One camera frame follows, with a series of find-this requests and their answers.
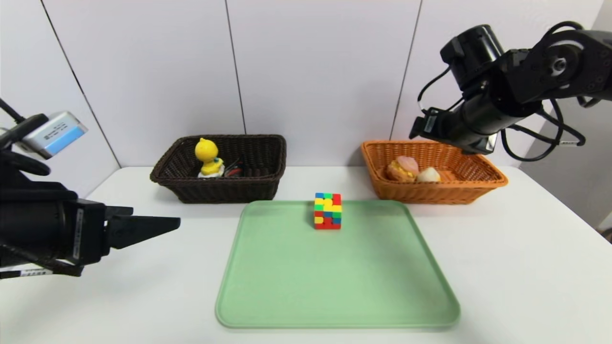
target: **food item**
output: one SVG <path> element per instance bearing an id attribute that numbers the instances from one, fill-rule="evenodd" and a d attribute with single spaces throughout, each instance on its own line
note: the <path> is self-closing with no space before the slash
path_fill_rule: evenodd
<path id="1" fill-rule="evenodd" d="M 441 182 L 442 178 L 433 167 L 428 167 L 417 176 L 417 182 Z"/>
<path id="2" fill-rule="evenodd" d="M 419 164 L 412 157 L 397 157 L 387 166 L 387 176 L 393 181 L 414 182 L 418 174 Z"/>

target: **wicker basket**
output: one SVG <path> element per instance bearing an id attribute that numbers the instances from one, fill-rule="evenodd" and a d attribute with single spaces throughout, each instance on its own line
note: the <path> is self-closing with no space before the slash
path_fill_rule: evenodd
<path id="1" fill-rule="evenodd" d="M 508 179 L 482 155 L 432 141 L 367 141 L 361 145 L 378 198 L 404 203 L 469 204 L 508 184 Z M 386 167 L 400 155 L 414 157 L 421 169 L 434 167 L 442 182 L 397 182 Z"/>
<path id="2" fill-rule="evenodd" d="M 244 176 L 198 178 L 195 157 L 200 138 L 212 140 L 226 165 L 241 156 Z M 157 162 L 151 180 L 167 187 L 183 203 L 248 203 L 271 200 L 285 172 L 285 139 L 280 135 L 201 135 L 178 139 Z"/>

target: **toy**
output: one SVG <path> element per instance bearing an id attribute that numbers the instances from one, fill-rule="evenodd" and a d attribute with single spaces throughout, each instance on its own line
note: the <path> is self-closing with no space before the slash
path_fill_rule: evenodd
<path id="1" fill-rule="evenodd" d="M 219 150 L 217 145 L 211 140 L 200 138 L 200 142 L 195 145 L 195 157 L 204 163 L 199 178 L 214 178 L 223 176 L 225 166 L 223 160 L 217 157 Z"/>
<path id="2" fill-rule="evenodd" d="M 342 225 L 342 197 L 339 193 L 315 194 L 315 229 L 339 230 Z"/>

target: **orange basket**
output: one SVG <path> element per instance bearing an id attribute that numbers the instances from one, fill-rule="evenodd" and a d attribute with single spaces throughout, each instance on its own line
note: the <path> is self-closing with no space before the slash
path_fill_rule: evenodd
<path id="1" fill-rule="evenodd" d="M 508 179 L 482 155 L 433 141 L 366 141 L 361 145 L 378 198 L 403 203 L 469 204 L 508 184 Z M 413 157 L 421 170 L 433 167 L 441 182 L 397 182 L 387 178 L 387 165 L 400 155 Z"/>

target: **white wall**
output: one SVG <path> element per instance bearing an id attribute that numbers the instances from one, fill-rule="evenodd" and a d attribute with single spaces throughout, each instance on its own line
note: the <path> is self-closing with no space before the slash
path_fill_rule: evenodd
<path id="1" fill-rule="evenodd" d="M 602 0 L 424 0 L 392 139 L 408 139 L 414 119 L 421 116 L 417 95 L 425 83 L 447 67 L 439 52 L 452 37 L 478 24 L 489 24 L 504 49 L 531 48 L 548 28 L 560 21 L 573 20 L 590 28 L 601 5 Z M 426 107 L 445 108 L 460 97 L 449 73 L 427 90 L 423 103 Z M 531 116 L 520 123 L 537 132 L 543 119 Z M 516 154 L 524 156 L 533 139 L 509 130 L 508 142 Z M 519 165 L 504 152 L 501 141 L 488 158 L 500 166 Z"/>
<path id="2" fill-rule="evenodd" d="M 223 0 L 45 0 L 122 166 L 176 139 L 244 133 Z"/>
<path id="3" fill-rule="evenodd" d="M 361 142 L 408 137 L 451 37 L 489 23 L 504 48 L 531 47 L 559 21 L 590 26 L 601 1 L 423 0 L 405 78 L 419 0 L 228 0 L 237 66 L 224 0 L 44 3 L 119 163 L 134 166 L 181 136 L 245 127 L 284 135 L 288 165 L 362 163 Z M 449 75 L 424 101 L 459 95 Z M 525 154 L 531 138 L 509 136 Z M 490 157 L 518 164 L 501 147 Z"/>
<path id="4" fill-rule="evenodd" d="M 100 128 L 64 58 L 45 11 L 38 0 L 2 0 L 0 3 L 2 98 L 22 116 L 69 110 L 89 131 L 46 163 L 48 177 L 84 197 L 118 169 Z M 0 127 L 12 127 L 0 111 Z M 91 163 L 84 163 L 88 157 Z"/>
<path id="5" fill-rule="evenodd" d="M 228 0 L 247 133 L 288 165 L 363 164 L 388 140 L 419 0 Z"/>

